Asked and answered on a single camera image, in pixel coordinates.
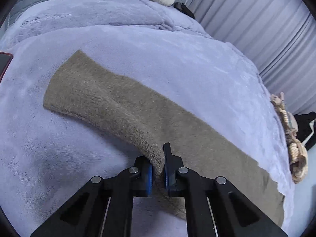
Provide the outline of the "brown knit sweater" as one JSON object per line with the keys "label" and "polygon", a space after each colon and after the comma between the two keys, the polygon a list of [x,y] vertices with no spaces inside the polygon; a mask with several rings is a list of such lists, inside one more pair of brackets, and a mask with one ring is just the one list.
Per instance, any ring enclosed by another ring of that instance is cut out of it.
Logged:
{"label": "brown knit sweater", "polygon": [[163,144],[201,176],[226,177],[274,223],[284,220],[284,196],[268,172],[211,126],[170,99],[114,74],[76,51],[51,78],[44,108],[81,119],[134,145],[154,167],[154,195],[162,209],[185,219],[182,198],[164,188]]}

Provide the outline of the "pile of striped beige clothes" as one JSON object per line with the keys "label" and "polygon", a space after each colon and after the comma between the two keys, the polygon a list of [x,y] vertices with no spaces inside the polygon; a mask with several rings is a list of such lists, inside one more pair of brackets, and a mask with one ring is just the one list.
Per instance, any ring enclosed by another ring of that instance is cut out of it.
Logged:
{"label": "pile of striped beige clothes", "polygon": [[294,183],[300,183],[308,173],[308,152],[300,140],[297,139],[298,124],[295,117],[286,109],[284,93],[280,93],[280,95],[271,94],[270,101],[284,129],[292,180]]}

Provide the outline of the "lavender fleece blanket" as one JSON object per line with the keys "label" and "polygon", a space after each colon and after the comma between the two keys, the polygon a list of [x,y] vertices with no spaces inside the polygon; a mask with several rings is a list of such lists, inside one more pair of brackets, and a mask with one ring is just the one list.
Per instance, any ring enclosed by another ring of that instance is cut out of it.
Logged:
{"label": "lavender fleece blanket", "polygon": [[1,207],[30,236],[96,173],[118,172],[132,146],[42,103],[56,70],[77,50],[171,99],[255,159],[284,204],[269,216],[287,229],[294,185],[281,123],[256,66],[196,21],[146,0],[51,0],[1,37],[13,60],[1,81]]}

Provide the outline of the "black jacket on hanger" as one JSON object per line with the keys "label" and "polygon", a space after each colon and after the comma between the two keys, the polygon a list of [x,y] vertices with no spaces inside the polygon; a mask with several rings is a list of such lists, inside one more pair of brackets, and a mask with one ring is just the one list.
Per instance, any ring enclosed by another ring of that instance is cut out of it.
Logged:
{"label": "black jacket on hanger", "polygon": [[308,114],[294,115],[298,125],[297,139],[303,143],[308,137],[308,141],[304,144],[307,151],[315,145],[315,112]]}

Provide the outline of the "red edged dark phone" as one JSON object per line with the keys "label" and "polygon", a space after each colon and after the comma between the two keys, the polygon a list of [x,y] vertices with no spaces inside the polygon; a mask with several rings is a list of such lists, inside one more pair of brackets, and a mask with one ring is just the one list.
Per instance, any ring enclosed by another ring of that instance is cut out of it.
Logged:
{"label": "red edged dark phone", "polygon": [[2,80],[5,71],[7,70],[13,55],[10,53],[0,52],[0,81]]}

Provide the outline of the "grey pleated curtain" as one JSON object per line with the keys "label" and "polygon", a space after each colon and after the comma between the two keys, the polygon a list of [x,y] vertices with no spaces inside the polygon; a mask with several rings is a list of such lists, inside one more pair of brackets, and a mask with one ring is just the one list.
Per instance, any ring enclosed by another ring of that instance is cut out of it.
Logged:
{"label": "grey pleated curtain", "polygon": [[214,39],[250,59],[294,114],[315,110],[315,19],[302,0],[188,0]]}

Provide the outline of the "black object beside pillow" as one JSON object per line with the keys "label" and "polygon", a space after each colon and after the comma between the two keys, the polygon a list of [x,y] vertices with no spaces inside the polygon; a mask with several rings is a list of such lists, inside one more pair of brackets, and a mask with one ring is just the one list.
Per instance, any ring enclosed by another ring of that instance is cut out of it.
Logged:
{"label": "black object beside pillow", "polygon": [[176,2],[174,4],[174,8],[182,12],[183,14],[189,16],[190,18],[195,19],[194,14],[186,7],[184,3]]}

